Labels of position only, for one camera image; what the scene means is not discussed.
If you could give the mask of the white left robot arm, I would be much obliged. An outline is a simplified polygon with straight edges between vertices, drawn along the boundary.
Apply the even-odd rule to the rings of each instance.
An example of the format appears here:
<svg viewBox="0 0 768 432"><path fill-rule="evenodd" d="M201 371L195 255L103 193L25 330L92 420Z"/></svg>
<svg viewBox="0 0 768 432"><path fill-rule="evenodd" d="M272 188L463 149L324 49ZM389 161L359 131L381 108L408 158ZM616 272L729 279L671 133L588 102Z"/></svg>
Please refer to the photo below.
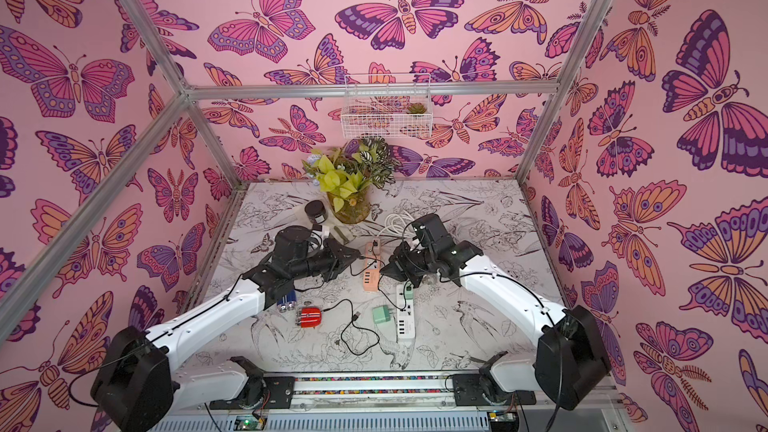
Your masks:
<svg viewBox="0 0 768 432"><path fill-rule="evenodd" d="M117 333L91 397L121 431L148 431L172 411L216 401L245 409L262 405L267 395L264 373L243 356L195 374L179 369L213 339L294 291L296 280L320 277L330 282L361 257L326 229L281 230L273 251L229 289L167 322Z"/></svg>

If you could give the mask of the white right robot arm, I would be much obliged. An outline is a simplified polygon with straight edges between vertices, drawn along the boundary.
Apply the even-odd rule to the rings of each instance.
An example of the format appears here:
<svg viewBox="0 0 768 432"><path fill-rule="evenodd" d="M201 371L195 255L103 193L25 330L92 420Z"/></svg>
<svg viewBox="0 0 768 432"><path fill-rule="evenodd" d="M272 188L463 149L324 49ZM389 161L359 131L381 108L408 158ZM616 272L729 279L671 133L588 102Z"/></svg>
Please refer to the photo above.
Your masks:
<svg viewBox="0 0 768 432"><path fill-rule="evenodd" d="M478 295L517 325L535 347L527 358L500 352L480 369L479 384L492 402L516 392L543 392L557 408L574 410L612 370L594 315L582 306L550 301L503 271L481 248L457 242L441 218L411 222L414 242L402 241L383 276L420 286L434 274Z"/></svg>

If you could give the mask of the pink power strip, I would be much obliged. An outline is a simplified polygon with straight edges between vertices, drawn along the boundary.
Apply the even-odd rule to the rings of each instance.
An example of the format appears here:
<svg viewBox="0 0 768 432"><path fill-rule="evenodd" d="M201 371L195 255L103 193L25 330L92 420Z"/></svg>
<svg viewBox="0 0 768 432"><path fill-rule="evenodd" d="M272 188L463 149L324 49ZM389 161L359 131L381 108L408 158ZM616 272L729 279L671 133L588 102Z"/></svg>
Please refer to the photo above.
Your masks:
<svg viewBox="0 0 768 432"><path fill-rule="evenodd" d="M377 292L381 278L381 255L379 257L368 257L364 249L365 265L362 274L362 287L366 292Z"/></svg>

